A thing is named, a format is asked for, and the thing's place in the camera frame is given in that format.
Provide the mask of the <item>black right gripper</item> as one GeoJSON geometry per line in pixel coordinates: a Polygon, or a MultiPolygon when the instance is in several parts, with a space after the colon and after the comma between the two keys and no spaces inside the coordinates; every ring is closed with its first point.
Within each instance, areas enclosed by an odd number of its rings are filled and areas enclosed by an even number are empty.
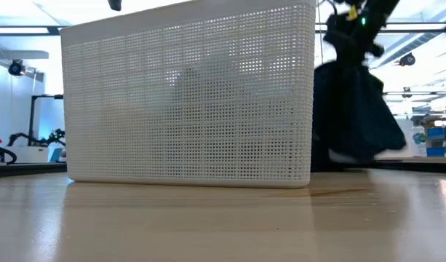
{"type": "Polygon", "coordinates": [[[367,53],[381,57],[384,48],[375,43],[380,30],[386,26],[387,0],[337,0],[332,5],[345,3],[349,10],[328,17],[324,40],[333,45],[336,60],[346,65],[360,65],[367,53]]]}

